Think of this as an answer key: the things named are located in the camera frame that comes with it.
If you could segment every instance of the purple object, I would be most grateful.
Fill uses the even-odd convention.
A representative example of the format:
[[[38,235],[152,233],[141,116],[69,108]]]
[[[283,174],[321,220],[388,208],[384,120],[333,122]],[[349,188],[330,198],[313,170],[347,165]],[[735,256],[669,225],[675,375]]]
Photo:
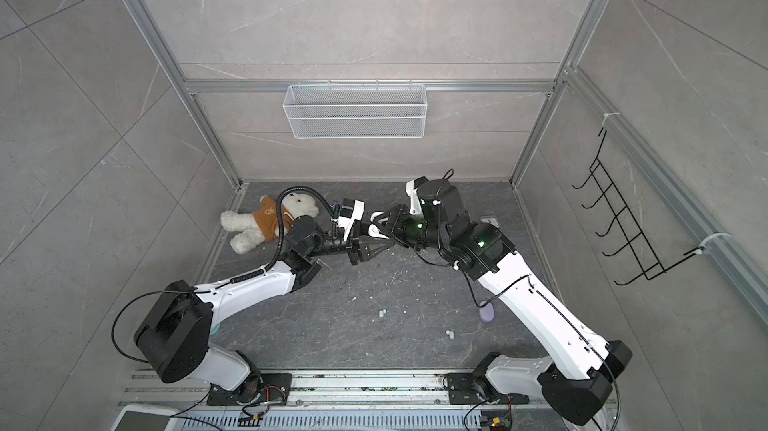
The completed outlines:
[[[493,312],[493,304],[490,303],[487,306],[480,308],[480,321],[483,321],[484,323],[490,323],[493,321],[494,312]]]

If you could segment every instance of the white plush toy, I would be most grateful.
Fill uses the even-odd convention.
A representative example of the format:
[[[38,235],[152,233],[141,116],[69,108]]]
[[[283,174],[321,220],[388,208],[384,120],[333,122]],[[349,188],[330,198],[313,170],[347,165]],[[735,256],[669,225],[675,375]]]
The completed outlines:
[[[261,197],[261,209],[253,213],[237,214],[234,211],[221,213],[221,226],[227,231],[240,231],[230,241],[238,254],[247,253],[265,241],[277,237],[277,214],[275,201],[269,196]],[[320,214],[315,200],[308,194],[291,193],[283,198],[283,229],[287,232],[293,220],[299,216],[315,217]]]

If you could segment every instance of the screen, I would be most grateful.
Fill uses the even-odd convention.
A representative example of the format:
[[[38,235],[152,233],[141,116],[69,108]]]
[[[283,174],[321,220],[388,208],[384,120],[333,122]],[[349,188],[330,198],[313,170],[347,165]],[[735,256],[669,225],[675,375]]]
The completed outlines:
[[[159,414],[126,411],[114,431],[164,431],[169,418]]]

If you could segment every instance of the wall-mounted basket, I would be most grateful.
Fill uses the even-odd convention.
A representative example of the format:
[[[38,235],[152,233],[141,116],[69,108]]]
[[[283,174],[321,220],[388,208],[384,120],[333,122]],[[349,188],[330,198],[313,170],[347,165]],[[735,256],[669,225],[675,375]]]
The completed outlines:
[[[421,138],[427,93],[418,84],[294,84],[283,109],[298,139]]]

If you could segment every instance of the black wire hook rack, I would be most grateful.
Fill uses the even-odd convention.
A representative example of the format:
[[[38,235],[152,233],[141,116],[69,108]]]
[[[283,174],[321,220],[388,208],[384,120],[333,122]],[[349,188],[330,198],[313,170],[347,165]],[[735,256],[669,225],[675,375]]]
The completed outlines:
[[[621,191],[619,190],[618,186],[614,182],[613,178],[610,176],[610,173],[608,173],[608,169],[606,169],[605,166],[603,166],[602,161],[600,161],[600,151],[603,149],[603,143],[605,142],[605,135],[606,135],[605,128],[600,129],[600,132],[598,133],[598,138],[601,138],[600,146],[598,147],[598,152],[594,156],[594,160],[592,161],[592,164],[589,165],[589,176],[587,176],[587,179],[581,184],[581,186],[573,186],[573,185],[571,186],[574,189],[581,189],[582,187],[586,186],[590,180],[594,181],[594,183],[600,189],[600,196],[594,203],[590,204],[589,206],[584,206],[582,204],[581,207],[583,207],[584,209],[591,209],[595,207],[601,200],[605,199],[605,202],[608,203],[608,207],[610,208],[611,214],[614,215],[613,219],[610,220],[608,229],[603,234],[600,234],[597,231],[595,231],[595,234],[597,234],[600,237],[605,237],[608,235],[608,233],[610,233],[610,230],[614,226],[614,224],[618,223],[619,229],[621,229],[621,234],[624,234],[624,239],[627,241],[623,246],[618,248],[613,253],[609,253],[609,254],[603,253],[603,256],[606,256],[606,257],[615,256],[616,254],[621,252],[625,247],[629,246],[629,248],[632,250],[632,255],[634,256],[635,261],[637,261],[638,266],[642,270],[637,276],[633,277],[626,283],[620,283],[618,281],[614,281],[614,283],[616,283],[619,286],[626,286],[629,283],[632,283],[635,280],[639,279],[640,277],[645,277],[647,281],[650,281],[666,273],[673,267],[676,267],[678,264],[684,263],[685,261],[688,261],[691,257],[694,257],[697,254],[700,254],[704,250],[704,248],[702,246],[696,246],[694,249],[690,251],[686,251],[685,253],[683,253],[682,259],[680,259],[679,261],[677,261],[677,263],[674,263],[670,266],[665,266],[663,263],[661,263],[661,260],[659,259],[653,244],[651,244],[650,241],[648,240],[648,237],[645,235],[643,228],[638,223],[638,220],[635,218],[631,208],[627,205],[627,201],[624,199],[624,196],[621,194]],[[598,180],[598,178],[594,175],[595,171],[597,171],[598,169],[601,169],[605,173],[605,175],[608,176],[608,180],[610,182],[608,186],[603,187],[603,185],[600,184],[600,181]],[[610,203],[610,200],[608,199],[608,191],[611,187],[614,188],[614,190],[616,191],[616,194],[618,194],[619,198],[621,199],[622,206],[618,210],[616,210],[616,208]],[[629,237],[629,235],[627,234],[627,230],[624,229],[624,225],[622,225],[621,221],[619,220],[619,215],[621,215],[624,212],[626,212],[632,217],[632,221],[634,222],[635,226],[637,226],[638,229],[640,230],[640,232],[638,232],[632,237]],[[654,255],[655,262],[650,266],[648,266],[648,268],[643,266],[643,263],[640,261],[640,258],[638,257],[637,251],[635,251],[634,247],[632,246],[632,243],[638,238],[642,238],[643,240],[645,240],[645,243],[648,245],[648,249],[650,249],[650,252],[653,253]],[[657,267],[660,268],[660,271],[658,271],[655,274],[649,275],[649,272],[651,272]]]

